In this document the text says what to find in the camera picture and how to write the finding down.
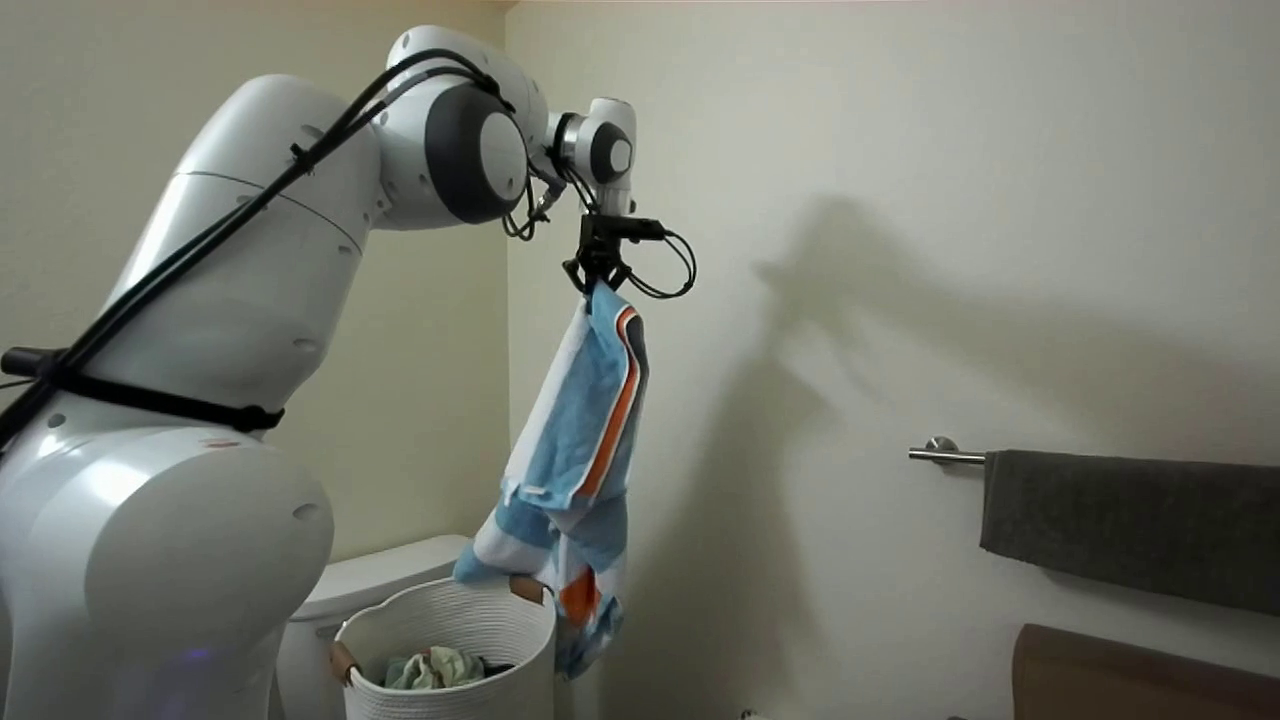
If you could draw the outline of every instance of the toilet bowl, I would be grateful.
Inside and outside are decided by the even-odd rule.
[[[329,664],[338,629],[407,585],[450,576],[465,547],[465,537],[433,537],[329,565],[311,598],[283,626],[274,720],[343,720],[343,692]]]

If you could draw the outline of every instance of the towel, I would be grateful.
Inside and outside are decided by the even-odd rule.
[[[1280,468],[991,453],[979,547],[1144,592],[1280,613]]]
[[[619,629],[630,464],[647,382],[644,325],[597,284],[571,312],[490,511],[452,576],[556,592],[556,667],[579,678]]]

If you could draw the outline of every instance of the metal towel rack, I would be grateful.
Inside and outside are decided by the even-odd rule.
[[[990,464],[990,453],[960,453],[952,437],[931,437],[924,450],[912,450],[907,457],[929,464]]]

